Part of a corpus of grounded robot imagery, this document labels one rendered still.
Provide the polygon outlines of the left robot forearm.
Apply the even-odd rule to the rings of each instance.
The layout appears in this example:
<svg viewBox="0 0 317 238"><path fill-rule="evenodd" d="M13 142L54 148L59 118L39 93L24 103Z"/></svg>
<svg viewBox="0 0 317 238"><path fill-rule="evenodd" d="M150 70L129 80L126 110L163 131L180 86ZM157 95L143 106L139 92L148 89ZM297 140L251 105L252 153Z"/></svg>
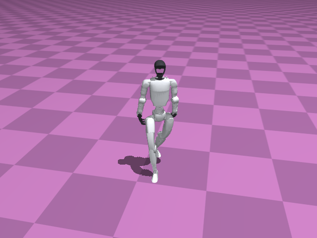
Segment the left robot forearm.
<svg viewBox="0 0 317 238"><path fill-rule="evenodd" d="M172 115L173 114L177 114L177 111L178 111L178 103L172 103Z"/></svg>

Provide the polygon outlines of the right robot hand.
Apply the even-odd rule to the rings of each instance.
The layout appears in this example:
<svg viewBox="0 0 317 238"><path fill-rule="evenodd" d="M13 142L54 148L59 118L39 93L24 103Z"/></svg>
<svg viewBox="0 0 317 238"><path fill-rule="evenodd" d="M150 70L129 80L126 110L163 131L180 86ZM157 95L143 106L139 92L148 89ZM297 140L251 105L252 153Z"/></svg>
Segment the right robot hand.
<svg viewBox="0 0 317 238"><path fill-rule="evenodd" d="M142 118L141 118L141 117L142 117L141 114L138 114L137 117L139 118L139 121L141 122L142 125L146 125L146 124L144 123L145 121L142 121L142 120L145 120L145 119L142 119Z"/></svg>

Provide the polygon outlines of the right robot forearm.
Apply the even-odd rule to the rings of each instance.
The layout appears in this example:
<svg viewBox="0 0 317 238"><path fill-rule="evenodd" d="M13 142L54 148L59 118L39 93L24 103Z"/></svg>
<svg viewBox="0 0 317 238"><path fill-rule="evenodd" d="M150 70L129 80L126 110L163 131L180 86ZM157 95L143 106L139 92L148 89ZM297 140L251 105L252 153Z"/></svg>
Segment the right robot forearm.
<svg viewBox="0 0 317 238"><path fill-rule="evenodd" d="M139 98L139 101L140 101L140 98ZM144 107L144 104L138 102L137 115L138 115L138 114L141 114L141 115L142 115L143 107Z"/></svg>

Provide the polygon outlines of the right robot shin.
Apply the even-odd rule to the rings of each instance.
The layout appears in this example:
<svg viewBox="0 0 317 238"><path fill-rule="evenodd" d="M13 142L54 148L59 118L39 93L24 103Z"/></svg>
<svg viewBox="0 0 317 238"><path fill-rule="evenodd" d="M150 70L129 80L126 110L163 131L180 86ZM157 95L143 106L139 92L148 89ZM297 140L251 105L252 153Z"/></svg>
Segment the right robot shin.
<svg viewBox="0 0 317 238"><path fill-rule="evenodd" d="M153 152L153 150L149 150L150 162L153 167L153 173L157 173L157 153Z"/></svg>

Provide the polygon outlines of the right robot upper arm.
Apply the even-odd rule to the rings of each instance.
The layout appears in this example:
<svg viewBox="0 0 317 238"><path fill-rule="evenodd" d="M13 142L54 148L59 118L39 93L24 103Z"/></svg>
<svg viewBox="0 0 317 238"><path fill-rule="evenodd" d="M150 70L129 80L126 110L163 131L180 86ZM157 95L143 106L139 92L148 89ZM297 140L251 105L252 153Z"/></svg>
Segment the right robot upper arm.
<svg viewBox="0 0 317 238"><path fill-rule="evenodd" d="M150 79L143 80L142 87L141 87L141 97L140 97L139 103L145 104L147 99L145 98L147 94L147 90L148 90L147 88L150 86L150 82L151 82Z"/></svg>

